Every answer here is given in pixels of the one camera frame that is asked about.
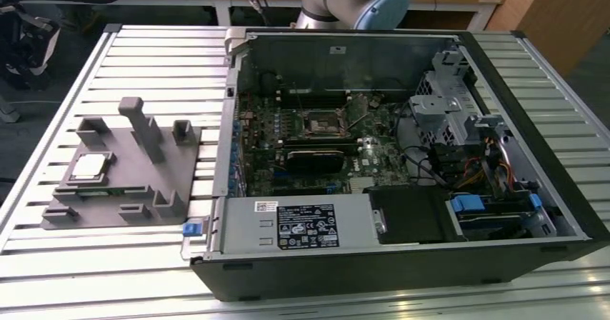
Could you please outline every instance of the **white label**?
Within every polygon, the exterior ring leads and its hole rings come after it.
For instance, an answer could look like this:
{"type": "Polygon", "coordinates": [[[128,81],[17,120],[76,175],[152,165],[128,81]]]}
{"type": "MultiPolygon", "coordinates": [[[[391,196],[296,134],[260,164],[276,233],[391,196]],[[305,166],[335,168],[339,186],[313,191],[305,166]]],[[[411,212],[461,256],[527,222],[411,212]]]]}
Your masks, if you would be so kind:
{"type": "Polygon", "coordinates": [[[276,201],[255,201],[255,211],[275,211],[276,208],[276,201]]]}

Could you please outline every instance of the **slotted metal surface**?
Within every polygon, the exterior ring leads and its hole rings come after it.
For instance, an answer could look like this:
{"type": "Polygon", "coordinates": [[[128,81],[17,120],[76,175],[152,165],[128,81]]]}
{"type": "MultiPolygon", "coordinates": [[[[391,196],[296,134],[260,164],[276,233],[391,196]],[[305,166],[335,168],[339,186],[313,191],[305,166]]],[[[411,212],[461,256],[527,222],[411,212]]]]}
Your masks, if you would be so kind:
{"type": "MultiPolygon", "coordinates": [[[[610,249],[550,264],[508,284],[224,304],[180,258],[180,226],[40,229],[45,203],[78,144],[78,118],[96,114],[109,126],[128,126],[116,113],[122,96],[148,102],[145,111],[158,126],[190,119],[204,127],[190,215],[209,213],[224,32],[216,27],[124,26],[100,40],[0,209],[0,312],[6,319],[610,317],[610,249]]],[[[525,42],[507,34],[477,34],[476,39],[599,216],[610,221],[604,129],[552,71],[540,67],[535,53],[524,50],[525,42]]],[[[484,91],[483,97],[496,109],[484,91]]],[[[193,240],[190,249],[204,240],[193,240]]],[[[371,267],[371,274],[375,269],[383,267],[371,267]]]]}

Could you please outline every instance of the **blue latch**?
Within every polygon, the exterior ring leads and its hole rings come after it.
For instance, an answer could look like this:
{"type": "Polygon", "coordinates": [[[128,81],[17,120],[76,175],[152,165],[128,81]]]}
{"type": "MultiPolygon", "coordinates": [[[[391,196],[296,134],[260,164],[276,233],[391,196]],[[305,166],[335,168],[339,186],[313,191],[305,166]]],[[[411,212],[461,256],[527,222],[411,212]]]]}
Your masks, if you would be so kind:
{"type": "Polygon", "coordinates": [[[479,195],[457,195],[451,199],[453,212],[484,211],[483,200],[479,195]]]}
{"type": "Polygon", "coordinates": [[[538,194],[529,194],[529,202],[535,209],[542,207],[542,200],[538,194]]]}
{"type": "Polygon", "coordinates": [[[181,227],[182,236],[202,236],[202,224],[186,222],[181,227]]]}

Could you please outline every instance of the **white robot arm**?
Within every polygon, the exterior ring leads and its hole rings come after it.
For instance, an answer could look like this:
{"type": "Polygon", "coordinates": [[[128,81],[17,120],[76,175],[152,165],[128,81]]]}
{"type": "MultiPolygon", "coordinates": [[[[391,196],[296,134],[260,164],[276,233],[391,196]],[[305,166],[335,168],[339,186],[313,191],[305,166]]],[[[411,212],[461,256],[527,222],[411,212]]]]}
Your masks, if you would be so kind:
{"type": "Polygon", "coordinates": [[[395,29],[408,0],[303,0],[300,29],[395,29]]]}

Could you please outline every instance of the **motherboard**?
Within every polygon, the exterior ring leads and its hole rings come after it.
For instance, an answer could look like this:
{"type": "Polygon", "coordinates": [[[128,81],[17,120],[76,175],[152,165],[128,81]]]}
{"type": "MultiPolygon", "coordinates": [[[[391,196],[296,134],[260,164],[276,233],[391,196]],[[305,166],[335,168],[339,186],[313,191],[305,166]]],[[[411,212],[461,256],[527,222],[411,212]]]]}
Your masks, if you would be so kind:
{"type": "Polygon", "coordinates": [[[393,137],[403,103],[373,91],[277,91],[239,99],[245,196],[360,194],[408,184],[393,137]]]}

